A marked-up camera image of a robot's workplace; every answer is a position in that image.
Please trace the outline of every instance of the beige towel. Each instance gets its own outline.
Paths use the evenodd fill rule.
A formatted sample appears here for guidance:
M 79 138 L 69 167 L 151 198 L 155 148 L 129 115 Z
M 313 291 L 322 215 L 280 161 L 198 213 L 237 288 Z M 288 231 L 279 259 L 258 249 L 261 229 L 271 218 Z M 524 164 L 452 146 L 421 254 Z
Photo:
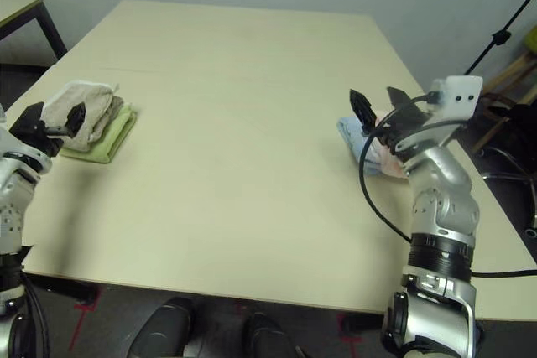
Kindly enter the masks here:
M 81 102 L 86 104 L 86 118 L 74 138 L 64 138 L 64 147 L 86 152 L 91 143 L 101 138 L 102 131 L 121 108 L 123 100 L 114 96 L 108 84 L 76 80 L 44 104 L 41 120 L 46 126 L 63 126 L 71 108 Z

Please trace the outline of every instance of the desk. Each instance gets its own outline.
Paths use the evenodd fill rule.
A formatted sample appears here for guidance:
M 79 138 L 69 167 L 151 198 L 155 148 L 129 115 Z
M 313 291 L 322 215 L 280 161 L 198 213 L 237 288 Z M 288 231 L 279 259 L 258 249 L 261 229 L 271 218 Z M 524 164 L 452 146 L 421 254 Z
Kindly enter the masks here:
M 56 57 L 61 58 L 67 52 L 67 48 L 50 18 L 44 0 L 0 0 L 0 40 L 34 18 Z
M 110 165 L 56 158 L 30 206 L 30 272 L 383 312 L 409 248 L 374 215 L 336 130 L 348 89 L 421 89 L 357 15 L 123 2 L 8 112 L 73 79 L 139 109 Z M 535 264 L 460 146 L 482 211 L 473 268 Z M 404 181 L 369 179 L 407 233 Z M 536 278 L 475 279 L 477 316 L 536 319 Z

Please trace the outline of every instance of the stack of folded cloths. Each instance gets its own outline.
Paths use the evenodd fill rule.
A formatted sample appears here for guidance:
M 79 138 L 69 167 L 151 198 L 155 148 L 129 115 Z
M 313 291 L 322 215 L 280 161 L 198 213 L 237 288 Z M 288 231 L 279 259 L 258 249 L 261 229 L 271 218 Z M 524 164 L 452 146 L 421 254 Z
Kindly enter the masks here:
M 377 118 L 377 124 L 386 113 L 377 112 L 380 117 Z M 337 130 L 351 149 L 357 163 L 360 163 L 362 150 L 368 136 L 363 134 L 362 123 L 357 117 L 342 117 L 337 122 Z M 371 143 L 366 160 L 363 163 L 363 172 L 366 175 L 386 174 L 395 178 L 406 178 L 403 170 L 399 166 L 399 161 L 390 152 L 389 148 L 383 146 L 376 138 Z
M 130 104 L 115 95 L 117 86 L 72 81 L 44 104 L 41 120 L 47 127 L 63 126 L 71 108 L 84 102 L 86 117 L 73 138 L 65 137 L 60 154 L 94 163 L 110 163 L 136 122 Z

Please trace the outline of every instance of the black shoe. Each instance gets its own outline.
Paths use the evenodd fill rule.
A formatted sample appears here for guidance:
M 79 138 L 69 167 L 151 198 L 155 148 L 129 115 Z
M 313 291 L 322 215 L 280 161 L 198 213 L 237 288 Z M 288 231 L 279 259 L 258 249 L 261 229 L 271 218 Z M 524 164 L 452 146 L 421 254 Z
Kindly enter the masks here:
M 193 315 L 189 299 L 170 299 L 145 322 L 127 358 L 182 356 L 192 331 Z
M 289 336 L 266 314 L 250 316 L 242 329 L 242 348 L 247 358 L 303 358 Z

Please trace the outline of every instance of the blue cloth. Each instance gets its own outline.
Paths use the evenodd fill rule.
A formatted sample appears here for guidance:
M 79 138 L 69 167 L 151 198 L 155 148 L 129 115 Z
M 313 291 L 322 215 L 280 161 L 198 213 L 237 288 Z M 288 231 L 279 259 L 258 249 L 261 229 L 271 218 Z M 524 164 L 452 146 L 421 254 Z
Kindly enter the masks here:
M 342 117 L 337 122 L 337 130 L 349 146 L 356 159 L 360 163 L 363 146 L 365 145 L 367 136 L 362 134 L 362 123 L 357 117 Z M 363 172 L 367 175 L 380 174 L 380 159 L 374 155 L 372 150 L 373 145 L 369 148 L 366 155 L 366 161 L 363 165 Z

